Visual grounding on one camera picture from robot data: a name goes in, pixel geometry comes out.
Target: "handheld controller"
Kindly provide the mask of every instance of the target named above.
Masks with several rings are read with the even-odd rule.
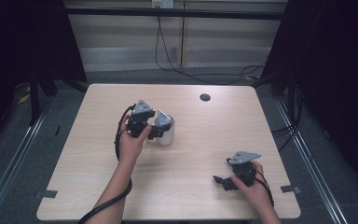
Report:
[[[246,186],[250,187],[255,182],[255,166],[250,162],[260,157],[259,154],[237,152],[233,158],[228,158],[227,163],[231,165],[232,172],[237,176]],[[213,176],[216,183],[221,184],[225,191],[238,189],[232,182],[231,177],[223,179],[222,177]]]
[[[133,108],[128,121],[128,129],[132,137],[138,137],[139,134],[147,127],[147,120],[153,118],[156,111],[148,105],[145,101],[139,100],[138,104]],[[171,128],[171,124],[165,124],[162,126],[152,125],[152,131],[147,136],[148,139],[152,140],[155,137],[162,137],[164,132],[167,132]]]

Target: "wrist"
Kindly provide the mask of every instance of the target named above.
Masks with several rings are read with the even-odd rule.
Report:
[[[275,209],[272,207],[272,205],[260,207],[256,209],[256,211],[257,214],[260,216],[262,223],[281,223],[278,214],[275,212]]]

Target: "power outlet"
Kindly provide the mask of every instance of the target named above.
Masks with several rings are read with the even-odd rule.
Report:
[[[173,0],[162,0],[163,8],[173,8]]]
[[[152,0],[152,8],[162,8],[162,0]]]

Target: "hand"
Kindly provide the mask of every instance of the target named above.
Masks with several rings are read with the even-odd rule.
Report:
[[[251,161],[251,163],[255,166],[256,172],[255,177],[264,183],[266,180],[261,174],[263,173],[263,166],[257,161]],[[269,200],[269,194],[266,189],[257,181],[250,187],[247,187],[239,178],[236,176],[231,177],[234,184],[240,189],[240,191],[245,195],[246,200],[251,204],[251,206],[259,213],[262,209],[266,209],[266,207],[272,207],[271,202]]]
[[[152,127],[150,125],[146,126],[141,134],[134,138],[132,137],[127,130],[126,121],[130,115],[126,115],[124,118],[121,127],[120,127],[120,159],[119,161],[132,161],[136,162],[139,155],[141,154],[144,140],[150,134]]]

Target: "finger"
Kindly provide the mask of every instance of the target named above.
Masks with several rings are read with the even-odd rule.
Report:
[[[263,166],[258,161],[251,161],[251,163],[255,166],[255,169],[260,172],[260,174],[264,174]]]
[[[121,126],[120,126],[120,131],[123,132],[124,130],[127,129],[127,124],[126,124],[126,121],[127,119],[129,119],[130,115],[129,114],[126,114],[126,116],[124,117],[123,119],[123,122],[121,122]]]
[[[240,190],[247,190],[248,187],[235,175],[231,177],[232,182],[237,186]]]
[[[147,125],[141,132],[141,134],[139,134],[138,138],[141,139],[142,141],[144,141],[146,139],[146,137],[150,134],[150,132],[152,131],[152,126]]]

